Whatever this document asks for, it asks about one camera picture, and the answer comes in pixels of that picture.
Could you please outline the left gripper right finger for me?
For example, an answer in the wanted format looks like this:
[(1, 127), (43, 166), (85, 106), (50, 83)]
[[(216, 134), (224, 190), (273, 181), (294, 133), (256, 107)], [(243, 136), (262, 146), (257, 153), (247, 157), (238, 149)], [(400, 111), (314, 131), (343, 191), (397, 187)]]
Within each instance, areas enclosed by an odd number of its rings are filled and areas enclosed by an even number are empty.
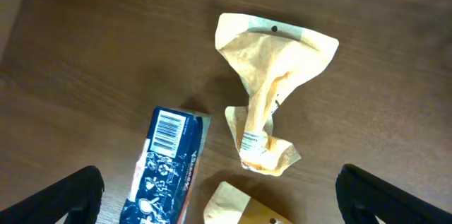
[(450, 223), (451, 214), (375, 175), (345, 164), (335, 182), (338, 208), (347, 224)]

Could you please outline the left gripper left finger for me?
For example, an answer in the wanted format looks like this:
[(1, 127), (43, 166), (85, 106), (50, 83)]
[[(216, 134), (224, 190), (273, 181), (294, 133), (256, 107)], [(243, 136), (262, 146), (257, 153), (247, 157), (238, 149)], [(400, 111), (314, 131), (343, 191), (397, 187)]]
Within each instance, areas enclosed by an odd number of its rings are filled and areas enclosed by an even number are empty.
[(65, 177), (1, 211), (1, 222), (95, 224), (105, 183), (93, 165)]

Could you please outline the blue Kleenex tissue pack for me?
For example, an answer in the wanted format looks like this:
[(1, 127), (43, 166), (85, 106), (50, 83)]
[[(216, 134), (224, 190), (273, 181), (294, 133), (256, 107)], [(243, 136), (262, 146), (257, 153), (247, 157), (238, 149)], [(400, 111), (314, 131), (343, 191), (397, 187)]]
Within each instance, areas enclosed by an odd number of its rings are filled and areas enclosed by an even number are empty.
[(157, 106), (136, 162), (120, 223), (182, 224), (211, 118)]

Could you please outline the beige brown snack pouch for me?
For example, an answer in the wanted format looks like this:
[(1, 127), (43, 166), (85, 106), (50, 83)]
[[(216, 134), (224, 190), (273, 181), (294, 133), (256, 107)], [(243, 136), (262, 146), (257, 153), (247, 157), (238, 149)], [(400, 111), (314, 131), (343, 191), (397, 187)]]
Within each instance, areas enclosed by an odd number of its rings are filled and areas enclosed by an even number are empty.
[(205, 224), (292, 224), (228, 182), (219, 184), (204, 209), (203, 219)]

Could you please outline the crumpled beige paper pouch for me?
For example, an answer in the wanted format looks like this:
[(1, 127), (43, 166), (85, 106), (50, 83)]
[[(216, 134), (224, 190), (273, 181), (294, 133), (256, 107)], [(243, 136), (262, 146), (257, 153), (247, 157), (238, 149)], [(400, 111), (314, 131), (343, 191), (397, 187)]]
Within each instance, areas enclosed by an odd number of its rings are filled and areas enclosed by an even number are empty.
[(338, 46), (338, 39), (308, 28), (243, 13), (219, 16), (215, 48), (249, 96), (246, 106), (225, 109), (244, 169), (278, 177), (300, 160), (293, 143), (273, 135), (273, 114), (326, 69)]

